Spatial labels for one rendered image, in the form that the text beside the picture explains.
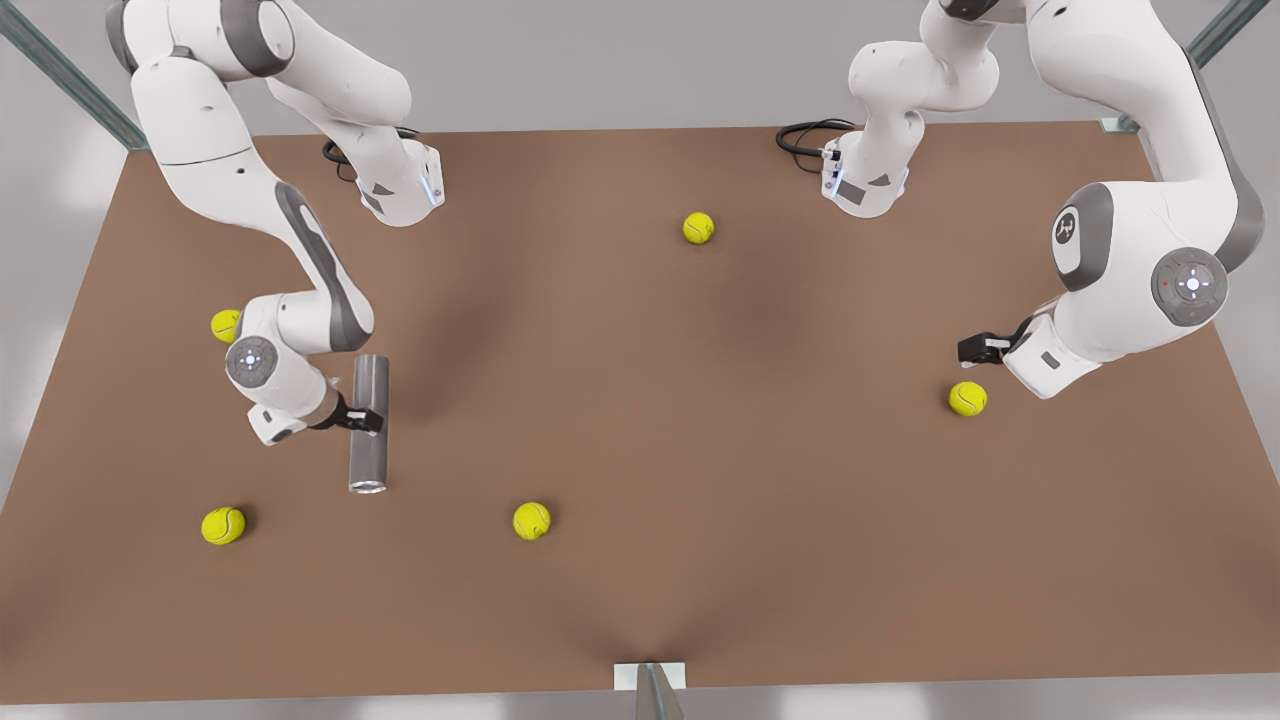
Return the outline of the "silver frame post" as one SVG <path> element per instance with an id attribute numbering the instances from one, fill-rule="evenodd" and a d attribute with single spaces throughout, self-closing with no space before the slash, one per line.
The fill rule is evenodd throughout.
<path id="1" fill-rule="evenodd" d="M 1187 45 L 1189 58 L 1201 69 L 1225 49 L 1272 0 L 1228 0 L 1217 14 Z M 1100 119 L 1106 135 L 1137 135 L 1139 123 L 1130 115 Z"/>
<path id="2" fill-rule="evenodd" d="M 0 36 L 131 152 L 148 151 L 141 128 L 40 31 L 12 0 L 0 0 Z"/>
<path id="3" fill-rule="evenodd" d="M 616 664 L 614 691 L 634 692 L 634 720 L 685 720 L 676 691 L 687 687 L 685 662 Z"/>

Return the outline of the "grey metal tennis tube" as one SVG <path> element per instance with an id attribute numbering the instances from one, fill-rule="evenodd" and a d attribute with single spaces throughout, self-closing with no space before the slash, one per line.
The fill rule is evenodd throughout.
<path id="1" fill-rule="evenodd" d="M 387 441 L 389 430 L 389 360 L 375 354 L 355 359 L 352 395 L 353 410 L 376 414 L 381 419 L 378 432 L 352 430 L 349 443 L 349 491 L 374 495 L 387 488 Z"/>

